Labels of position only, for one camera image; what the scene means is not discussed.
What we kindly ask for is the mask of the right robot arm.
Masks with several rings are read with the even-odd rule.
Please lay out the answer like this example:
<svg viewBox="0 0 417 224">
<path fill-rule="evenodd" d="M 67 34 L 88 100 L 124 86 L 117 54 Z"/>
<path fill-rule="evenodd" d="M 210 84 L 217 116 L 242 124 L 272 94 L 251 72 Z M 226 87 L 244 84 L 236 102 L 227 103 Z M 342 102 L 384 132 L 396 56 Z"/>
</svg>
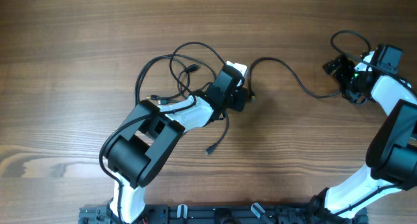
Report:
<svg viewBox="0 0 417 224">
<path fill-rule="evenodd" d="M 365 164 L 344 182 L 314 196 L 306 210 L 308 223 L 352 223 L 367 205 L 392 193 L 416 187 L 416 93 L 397 75 L 402 49 L 379 44 L 354 67 L 387 115 L 369 145 Z"/>
</svg>

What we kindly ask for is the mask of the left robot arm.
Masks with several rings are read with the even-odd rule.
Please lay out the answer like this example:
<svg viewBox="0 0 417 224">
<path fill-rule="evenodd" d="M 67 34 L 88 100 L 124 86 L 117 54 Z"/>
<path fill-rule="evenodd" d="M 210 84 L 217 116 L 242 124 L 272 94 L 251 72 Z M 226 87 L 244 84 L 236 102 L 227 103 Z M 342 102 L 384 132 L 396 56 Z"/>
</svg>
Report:
<svg viewBox="0 0 417 224">
<path fill-rule="evenodd" d="M 99 159 L 115 181 L 107 215 L 114 223 L 133 223 L 145 209 L 145 190 L 160 172 L 179 139 L 194 128 L 224 119 L 227 109 L 242 111 L 247 66 L 226 62 L 214 83 L 184 101 L 154 105 L 140 101 L 103 144 Z"/>
</svg>

